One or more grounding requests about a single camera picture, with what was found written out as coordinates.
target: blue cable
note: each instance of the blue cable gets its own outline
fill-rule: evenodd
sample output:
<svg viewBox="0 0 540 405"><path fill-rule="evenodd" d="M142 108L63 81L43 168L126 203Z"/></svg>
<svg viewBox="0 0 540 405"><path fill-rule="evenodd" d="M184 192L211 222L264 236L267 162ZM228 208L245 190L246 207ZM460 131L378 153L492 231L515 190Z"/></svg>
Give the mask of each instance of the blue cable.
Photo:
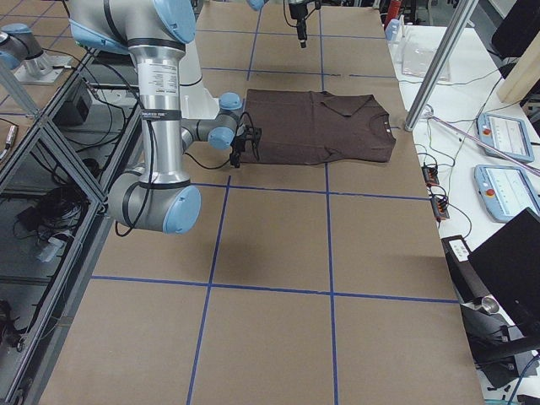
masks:
<svg viewBox="0 0 540 405"><path fill-rule="evenodd" d="M521 382L523 381L523 377L525 377L525 373L527 372L527 370L529 370L529 367L532 366L532 363L534 363L534 362L537 361L538 359L540 359L540 354L537 354L536 356L534 356L534 357L526 364L525 368L524 368L523 371L521 372L520 378L517 380L516 387L514 388L514 391L512 391L512 395L510 395L510 399L508 400L508 402L506 403L506 405L511 405L511 404L512 404L512 399L514 399L514 396L515 396L516 393L517 393L517 389L520 387L520 384L521 384Z"/></svg>

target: black computer screen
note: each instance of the black computer screen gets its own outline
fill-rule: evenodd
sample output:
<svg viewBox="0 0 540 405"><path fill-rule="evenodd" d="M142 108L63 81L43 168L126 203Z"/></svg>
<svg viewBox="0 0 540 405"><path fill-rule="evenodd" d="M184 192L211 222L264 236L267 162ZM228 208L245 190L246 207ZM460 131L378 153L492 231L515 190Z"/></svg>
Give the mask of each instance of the black computer screen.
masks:
<svg viewBox="0 0 540 405"><path fill-rule="evenodd" d="M540 335L540 218L527 208L469 255L524 335Z"/></svg>

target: red object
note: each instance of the red object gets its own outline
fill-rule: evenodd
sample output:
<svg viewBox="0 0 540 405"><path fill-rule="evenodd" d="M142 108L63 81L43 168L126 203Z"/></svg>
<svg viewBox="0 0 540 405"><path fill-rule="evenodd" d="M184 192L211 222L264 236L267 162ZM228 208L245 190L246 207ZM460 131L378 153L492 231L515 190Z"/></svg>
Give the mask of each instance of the red object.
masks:
<svg viewBox="0 0 540 405"><path fill-rule="evenodd" d="M388 6L388 13L385 19L385 29L394 18L399 14L399 9L402 7L402 0L391 0L390 6Z"/></svg>

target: garment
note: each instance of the garment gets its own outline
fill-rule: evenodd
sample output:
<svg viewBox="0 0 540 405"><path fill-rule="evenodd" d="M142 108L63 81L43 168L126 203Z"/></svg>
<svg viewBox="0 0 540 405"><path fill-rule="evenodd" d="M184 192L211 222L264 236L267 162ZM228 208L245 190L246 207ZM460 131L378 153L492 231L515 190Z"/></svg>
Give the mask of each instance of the garment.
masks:
<svg viewBox="0 0 540 405"><path fill-rule="evenodd" d="M262 129L259 163L316 165L340 159L387 162L396 139L374 96L249 89L246 111ZM250 150L241 161L255 163Z"/></svg>

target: white table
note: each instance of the white table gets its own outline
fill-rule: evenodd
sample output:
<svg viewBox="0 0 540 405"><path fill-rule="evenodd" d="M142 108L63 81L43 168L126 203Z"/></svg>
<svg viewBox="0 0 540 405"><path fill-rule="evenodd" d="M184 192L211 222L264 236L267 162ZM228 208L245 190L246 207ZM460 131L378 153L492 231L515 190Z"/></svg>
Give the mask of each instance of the white table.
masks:
<svg viewBox="0 0 540 405"><path fill-rule="evenodd" d="M408 26L405 30L407 38L406 46L419 44L422 49L436 48L445 32L444 27L425 26ZM402 74L402 63L401 58L398 56L398 48L396 45L389 45L389 47L397 78L401 82L400 90L405 107L410 108L422 79ZM465 29L463 32L456 49L450 57L449 69L450 81L440 81L429 99L429 104L434 108L436 116L447 122L472 120L487 100L488 102L483 112L505 107L497 110L496 113L503 116L524 119L528 132L531 135L531 140L538 142L538 135L527 120L521 107L519 105L508 106L499 101L496 88L502 84L503 80L500 80L497 67L486 52L482 41L474 29ZM486 78L476 80L470 84L464 84L486 75L488 75ZM418 83L411 84L407 83L407 81ZM489 97L489 93L494 86L496 88ZM454 125L470 134L476 134L476 123L473 123L473 121L458 122ZM460 148L462 137L437 122L431 121L429 126L431 129L431 146L445 154L454 156ZM429 129L426 121L418 123L414 128L413 136L417 145L423 145L417 146L417 150L420 153L425 152L424 148L426 148L427 153L435 156L439 164L451 163L451 159L434 151L429 146ZM532 163L532 166L540 167L540 148L533 147L533 151L537 153L537 161ZM424 156L420 155L418 158L420 164L422 164L424 162ZM431 162L433 162L431 158L426 158L426 163ZM439 168L440 183L449 192L450 203L464 211L472 220L472 231L467 237L467 243L472 250L481 245L503 226L503 224L495 222L489 216L478 195L478 189L473 178L473 169L476 165L513 164L502 159L487 156L478 145L470 140L466 140L457 155L456 165L453 170L447 166ZM540 191L540 178L530 174L528 177L536 191ZM442 221L440 224L440 237L465 235L469 227L466 218L452 207L450 207L450 216L450 219ZM489 383L487 379L482 373L478 374L482 382L484 397L500 399L503 392L501 390L488 391L487 386L489 386ZM540 397L540 377L524 379L518 392Z"/></svg>

